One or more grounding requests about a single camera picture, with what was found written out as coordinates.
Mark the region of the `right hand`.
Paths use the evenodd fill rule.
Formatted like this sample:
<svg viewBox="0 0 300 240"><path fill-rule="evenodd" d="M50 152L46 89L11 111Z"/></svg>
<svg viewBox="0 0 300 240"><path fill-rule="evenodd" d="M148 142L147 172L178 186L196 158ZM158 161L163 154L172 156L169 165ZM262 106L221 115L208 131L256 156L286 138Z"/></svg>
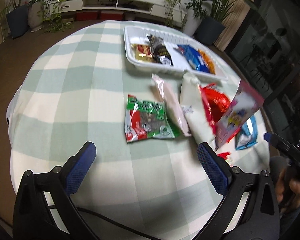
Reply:
<svg viewBox="0 0 300 240"><path fill-rule="evenodd" d="M293 167L287 166L280 172L275 193L281 214L300 207L300 178Z"/></svg>

